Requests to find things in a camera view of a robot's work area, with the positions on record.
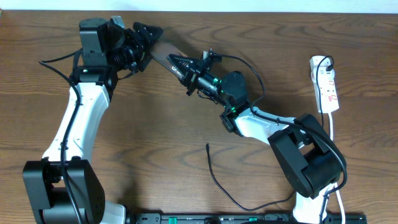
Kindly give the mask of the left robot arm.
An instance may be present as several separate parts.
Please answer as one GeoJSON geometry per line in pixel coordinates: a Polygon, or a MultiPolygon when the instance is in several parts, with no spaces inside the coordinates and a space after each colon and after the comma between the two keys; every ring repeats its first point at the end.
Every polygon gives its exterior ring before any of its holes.
{"type": "Polygon", "coordinates": [[[163,30],[119,16],[80,21],[81,48],[70,54],[68,105],[41,159],[27,161],[23,181],[37,223],[131,223],[127,206],[109,202],[91,159],[100,121],[119,81],[118,73],[143,72],[163,30]]]}

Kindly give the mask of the Galaxy S25 Ultra smartphone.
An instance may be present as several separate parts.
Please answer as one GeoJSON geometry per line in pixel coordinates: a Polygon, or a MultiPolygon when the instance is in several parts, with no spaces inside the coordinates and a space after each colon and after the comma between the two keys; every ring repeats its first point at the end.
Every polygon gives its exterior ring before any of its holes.
{"type": "Polygon", "coordinates": [[[166,40],[158,40],[150,49],[150,54],[154,60],[163,65],[167,70],[173,73],[179,80],[182,79],[182,74],[178,69],[169,61],[170,54],[187,57],[187,54],[176,48],[173,44],[166,40]]]}

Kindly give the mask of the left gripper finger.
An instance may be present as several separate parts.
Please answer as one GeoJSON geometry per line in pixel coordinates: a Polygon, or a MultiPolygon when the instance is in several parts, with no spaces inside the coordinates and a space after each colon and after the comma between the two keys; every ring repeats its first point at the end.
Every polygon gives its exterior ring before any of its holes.
{"type": "Polygon", "coordinates": [[[146,67],[148,66],[148,64],[151,62],[151,60],[152,60],[151,55],[145,55],[142,60],[137,62],[136,70],[139,72],[143,72],[146,69],[146,67]]]}
{"type": "Polygon", "coordinates": [[[146,47],[152,47],[162,36],[163,29],[157,26],[149,26],[140,22],[133,23],[136,40],[146,47]]]}

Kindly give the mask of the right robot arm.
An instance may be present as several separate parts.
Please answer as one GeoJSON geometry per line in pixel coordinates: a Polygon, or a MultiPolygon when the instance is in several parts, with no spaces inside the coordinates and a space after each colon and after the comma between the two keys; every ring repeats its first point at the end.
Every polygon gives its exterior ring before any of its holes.
{"type": "Polygon", "coordinates": [[[323,223],[329,195],[347,182],[343,155],[313,115],[285,118],[265,113],[249,101],[241,72],[214,76],[212,65],[223,57],[209,50],[201,59],[170,54],[167,61],[189,95],[195,91],[224,107],[220,118],[228,132],[270,145],[297,195],[294,218],[302,223],[323,223]]]}

